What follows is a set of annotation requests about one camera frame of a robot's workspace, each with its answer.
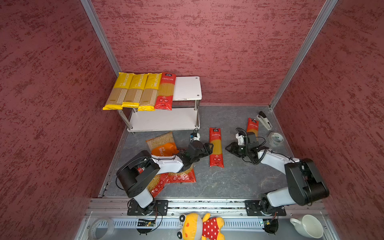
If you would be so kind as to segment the red macaroni bag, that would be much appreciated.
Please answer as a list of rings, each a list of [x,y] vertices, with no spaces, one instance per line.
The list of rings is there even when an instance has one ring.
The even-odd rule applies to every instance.
[[[164,189],[165,185],[168,183],[168,180],[168,174],[156,175],[153,178],[147,187],[153,198],[155,198]]]
[[[168,183],[195,183],[194,166],[181,173],[168,173]]]

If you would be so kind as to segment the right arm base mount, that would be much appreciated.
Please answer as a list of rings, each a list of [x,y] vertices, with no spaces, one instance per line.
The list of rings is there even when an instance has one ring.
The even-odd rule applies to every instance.
[[[273,207],[267,199],[246,200],[245,209],[249,217],[279,217],[286,216],[284,206]]]

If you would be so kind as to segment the orange pasta bag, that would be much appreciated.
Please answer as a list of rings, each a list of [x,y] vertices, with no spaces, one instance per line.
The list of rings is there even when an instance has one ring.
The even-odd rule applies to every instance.
[[[157,157],[172,157],[180,152],[172,132],[147,140],[146,143],[151,154]]]

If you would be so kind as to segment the white ceramic cup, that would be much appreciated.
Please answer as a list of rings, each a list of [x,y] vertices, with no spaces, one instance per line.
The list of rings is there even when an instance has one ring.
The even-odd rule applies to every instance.
[[[304,215],[299,219],[291,218],[290,223],[303,237],[321,239],[324,235],[323,225],[312,215]]]

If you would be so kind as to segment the yellow plush toy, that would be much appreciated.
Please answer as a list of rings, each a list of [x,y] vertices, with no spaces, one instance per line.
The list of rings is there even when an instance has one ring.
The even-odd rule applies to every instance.
[[[225,221],[221,217],[212,218],[210,213],[203,218],[197,213],[181,215],[179,217],[183,227],[177,232],[180,240],[224,240],[221,233]]]

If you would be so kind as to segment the clear tape roll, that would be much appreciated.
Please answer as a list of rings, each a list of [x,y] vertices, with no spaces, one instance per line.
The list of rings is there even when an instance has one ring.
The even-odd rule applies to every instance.
[[[115,221],[111,218],[98,218],[89,227],[89,240],[109,240],[115,231]]]

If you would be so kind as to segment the red macaroni bag right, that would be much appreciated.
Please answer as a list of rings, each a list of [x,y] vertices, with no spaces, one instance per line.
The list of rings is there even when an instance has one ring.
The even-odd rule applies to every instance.
[[[195,183],[194,166],[181,173],[168,173],[168,183]]]

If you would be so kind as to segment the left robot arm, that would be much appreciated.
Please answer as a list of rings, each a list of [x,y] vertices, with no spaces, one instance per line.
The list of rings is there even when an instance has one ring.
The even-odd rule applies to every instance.
[[[155,176],[182,173],[201,158],[211,155],[213,149],[211,143],[194,140],[186,151],[172,157],[158,157],[144,150],[117,171],[117,180],[129,198],[134,199],[140,208],[147,209],[154,202],[147,187]]]

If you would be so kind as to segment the white two-tier shelf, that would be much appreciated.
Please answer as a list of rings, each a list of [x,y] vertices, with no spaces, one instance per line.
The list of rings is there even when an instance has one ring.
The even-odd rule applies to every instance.
[[[194,130],[201,127],[201,100],[200,77],[177,77],[171,111],[137,112],[125,109],[118,110],[118,113],[131,133]]]

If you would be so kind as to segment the red macaroni bag left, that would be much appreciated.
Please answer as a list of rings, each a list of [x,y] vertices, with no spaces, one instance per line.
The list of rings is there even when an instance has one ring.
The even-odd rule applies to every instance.
[[[155,198],[164,189],[165,185],[168,183],[168,180],[168,174],[156,175],[153,178],[147,187],[153,198]]]

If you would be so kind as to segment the red spaghetti pack large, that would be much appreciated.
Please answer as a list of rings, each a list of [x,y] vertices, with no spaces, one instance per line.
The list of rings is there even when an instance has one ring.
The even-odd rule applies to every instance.
[[[158,96],[155,103],[156,110],[172,110],[175,83],[175,74],[162,73]]]

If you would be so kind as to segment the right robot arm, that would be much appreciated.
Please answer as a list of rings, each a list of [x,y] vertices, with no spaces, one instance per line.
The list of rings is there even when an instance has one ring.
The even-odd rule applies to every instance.
[[[242,160],[248,158],[253,165],[267,165],[285,174],[287,187],[263,194],[256,209],[268,216],[279,208],[297,204],[311,205],[330,195],[323,177],[311,159],[297,159],[274,152],[260,144],[252,132],[236,128],[236,142],[226,150]]]

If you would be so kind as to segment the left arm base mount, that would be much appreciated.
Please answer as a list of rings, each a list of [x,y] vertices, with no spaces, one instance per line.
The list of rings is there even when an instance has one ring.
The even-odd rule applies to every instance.
[[[168,211],[168,200],[153,200],[147,207],[142,208],[136,200],[131,199],[127,203],[128,216],[166,216]]]

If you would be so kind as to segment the white black stapler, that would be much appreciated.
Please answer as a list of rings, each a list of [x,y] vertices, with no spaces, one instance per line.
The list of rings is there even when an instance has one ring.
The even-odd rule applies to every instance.
[[[263,111],[259,112],[257,118],[268,131],[272,130],[273,126]]]

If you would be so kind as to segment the yellow spaghetti pack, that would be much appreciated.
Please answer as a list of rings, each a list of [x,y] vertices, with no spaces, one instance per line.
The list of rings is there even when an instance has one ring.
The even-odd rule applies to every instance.
[[[149,74],[134,75],[127,94],[123,100],[123,108],[138,108]]]
[[[103,107],[104,111],[123,109],[123,100],[128,92],[128,89],[130,88],[134,75],[135,74],[133,73],[119,73],[108,100]]]
[[[149,74],[140,99],[138,111],[155,111],[155,104],[158,96],[162,73]]]

